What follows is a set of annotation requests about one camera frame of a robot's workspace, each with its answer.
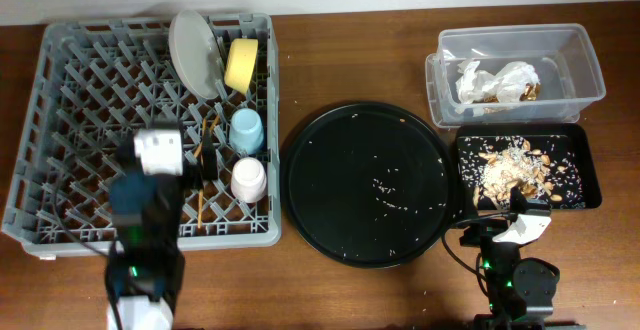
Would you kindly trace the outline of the wooden chopstick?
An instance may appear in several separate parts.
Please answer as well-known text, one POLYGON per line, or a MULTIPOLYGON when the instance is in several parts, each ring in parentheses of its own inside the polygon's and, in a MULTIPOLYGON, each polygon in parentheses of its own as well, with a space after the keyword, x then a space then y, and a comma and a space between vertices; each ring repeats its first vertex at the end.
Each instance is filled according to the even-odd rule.
MULTIPOLYGON (((201 141, 200 144, 198 146, 198 148, 196 149, 194 156, 199 160, 199 165, 203 166, 203 148, 204 148, 204 140, 205 140, 205 133, 207 130, 207 125, 206 125, 206 119, 203 118, 202 120, 202 131, 201 131, 201 141)), ((198 192, 198 217, 197 217, 197 221, 198 221, 198 229, 201 229, 202 227, 202 213, 203 213, 203 206, 204 206, 204 180, 202 180, 203 185, 201 186, 199 192, 198 192)))
POLYGON ((194 151, 194 157, 196 159, 201 159, 202 158, 202 152, 203 152, 203 148, 212 142, 212 137, 214 135, 214 129, 215 127, 218 125, 220 121, 220 116, 216 115, 214 120, 211 122, 210 125, 207 124, 206 121, 203 121, 203 128, 202 128, 202 139, 200 144, 197 146, 196 150, 194 151))

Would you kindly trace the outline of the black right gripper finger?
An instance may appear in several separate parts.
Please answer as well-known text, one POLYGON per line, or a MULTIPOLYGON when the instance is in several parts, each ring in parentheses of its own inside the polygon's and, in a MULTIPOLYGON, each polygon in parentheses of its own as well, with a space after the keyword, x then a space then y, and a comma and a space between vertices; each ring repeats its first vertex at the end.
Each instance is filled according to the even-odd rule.
POLYGON ((510 189, 510 210, 512 214, 524 214, 528 210, 527 198, 522 194, 518 186, 510 189))
POLYGON ((467 189, 464 192, 459 209, 455 211, 452 217, 453 228, 464 227, 475 218, 473 196, 474 192, 472 190, 467 189))

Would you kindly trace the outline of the white paper napkin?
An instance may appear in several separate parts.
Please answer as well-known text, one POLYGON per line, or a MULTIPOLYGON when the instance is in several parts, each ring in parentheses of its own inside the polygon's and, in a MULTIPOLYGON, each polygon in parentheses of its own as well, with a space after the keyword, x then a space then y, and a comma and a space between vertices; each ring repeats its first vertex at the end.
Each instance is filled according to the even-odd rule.
POLYGON ((463 104, 481 103, 485 97, 494 95, 499 86, 540 84, 533 65, 514 61, 507 63, 496 74, 479 70, 479 60, 466 60, 458 65, 460 77, 456 80, 458 99, 463 104))

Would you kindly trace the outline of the grey round plate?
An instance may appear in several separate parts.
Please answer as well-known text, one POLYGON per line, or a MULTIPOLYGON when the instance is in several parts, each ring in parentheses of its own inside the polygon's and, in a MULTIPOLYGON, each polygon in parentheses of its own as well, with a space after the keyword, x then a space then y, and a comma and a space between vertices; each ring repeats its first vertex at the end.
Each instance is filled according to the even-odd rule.
POLYGON ((169 29, 171 61, 182 84, 194 95, 213 100, 224 89, 224 63, 218 42, 198 12, 183 10, 169 29))

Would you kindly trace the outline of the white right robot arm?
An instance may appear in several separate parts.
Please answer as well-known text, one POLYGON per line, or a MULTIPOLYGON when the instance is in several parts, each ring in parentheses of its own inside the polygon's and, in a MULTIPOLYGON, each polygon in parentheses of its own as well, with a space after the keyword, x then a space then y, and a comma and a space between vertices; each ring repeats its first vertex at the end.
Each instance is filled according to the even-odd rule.
POLYGON ((550 224, 550 207, 510 190, 510 208, 490 215, 478 213, 452 225, 461 229, 459 244, 479 250, 466 269, 476 277, 489 302, 488 314, 474 317, 473 329, 544 329, 553 314, 560 270, 538 258, 521 256, 550 224))

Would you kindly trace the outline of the blue plastic cup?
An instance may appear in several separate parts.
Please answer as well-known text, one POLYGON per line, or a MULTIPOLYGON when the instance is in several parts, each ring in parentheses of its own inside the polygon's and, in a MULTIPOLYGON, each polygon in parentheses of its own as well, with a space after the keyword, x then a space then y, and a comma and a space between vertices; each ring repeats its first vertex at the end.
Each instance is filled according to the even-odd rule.
POLYGON ((259 113, 250 108, 237 110, 231 118, 231 147, 238 153, 254 155, 261 149, 263 141, 264 129, 259 113))

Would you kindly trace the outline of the food scraps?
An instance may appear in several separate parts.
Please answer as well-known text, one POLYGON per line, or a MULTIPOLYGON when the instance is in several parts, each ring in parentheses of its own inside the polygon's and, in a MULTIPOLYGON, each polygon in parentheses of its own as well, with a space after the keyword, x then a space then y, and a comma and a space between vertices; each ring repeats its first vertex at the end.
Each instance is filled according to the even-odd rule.
POLYGON ((506 210, 511 190, 553 209, 586 206, 577 155, 563 135, 462 136, 459 170, 478 210, 506 210))

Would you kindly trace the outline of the yellow bowl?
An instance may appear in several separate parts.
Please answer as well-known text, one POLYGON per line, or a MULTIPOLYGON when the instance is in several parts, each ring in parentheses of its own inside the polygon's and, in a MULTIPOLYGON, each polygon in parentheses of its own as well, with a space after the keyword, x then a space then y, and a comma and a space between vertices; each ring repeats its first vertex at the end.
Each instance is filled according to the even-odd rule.
POLYGON ((250 87, 258 55, 257 39, 238 38, 232 41, 228 53, 225 84, 245 95, 250 87))

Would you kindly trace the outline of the pink plastic cup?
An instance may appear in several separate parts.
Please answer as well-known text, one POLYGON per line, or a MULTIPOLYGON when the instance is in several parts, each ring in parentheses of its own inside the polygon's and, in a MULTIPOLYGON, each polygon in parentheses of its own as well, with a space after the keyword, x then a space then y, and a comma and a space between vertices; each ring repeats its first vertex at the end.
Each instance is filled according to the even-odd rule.
POLYGON ((245 157, 238 160, 232 170, 231 191, 234 197, 245 203, 256 203, 267 191, 267 175, 262 163, 245 157))

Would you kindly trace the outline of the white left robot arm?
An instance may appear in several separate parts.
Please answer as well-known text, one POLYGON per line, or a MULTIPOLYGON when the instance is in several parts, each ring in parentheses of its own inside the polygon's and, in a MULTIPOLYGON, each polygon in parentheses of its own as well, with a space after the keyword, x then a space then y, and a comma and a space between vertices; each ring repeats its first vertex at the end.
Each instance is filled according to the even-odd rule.
POLYGON ((138 142, 127 138, 116 150, 124 173, 112 182, 109 203, 117 236, 107 252, 104 273, 109 329, 170 329, 182 287, 185 257, 178 247, 187 190, 202 190, 216 180, 214 160, 191 164, 182 172, 147 174, 138 142))

